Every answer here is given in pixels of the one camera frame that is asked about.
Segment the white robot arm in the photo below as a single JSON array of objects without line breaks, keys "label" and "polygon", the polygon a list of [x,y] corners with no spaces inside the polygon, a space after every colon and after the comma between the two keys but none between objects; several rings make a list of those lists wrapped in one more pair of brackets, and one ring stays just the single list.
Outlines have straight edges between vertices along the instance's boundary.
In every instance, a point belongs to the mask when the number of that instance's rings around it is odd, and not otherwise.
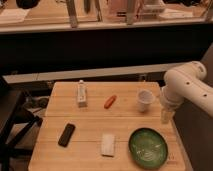
[{"label": "white robot arm", "polygon": [[164,74],[165,85],[159,94],[163,124],[170,122],[185,99],[213,117],[213,87],[203,82],[206,75],[206,67],[199,61],[173,67]]}]

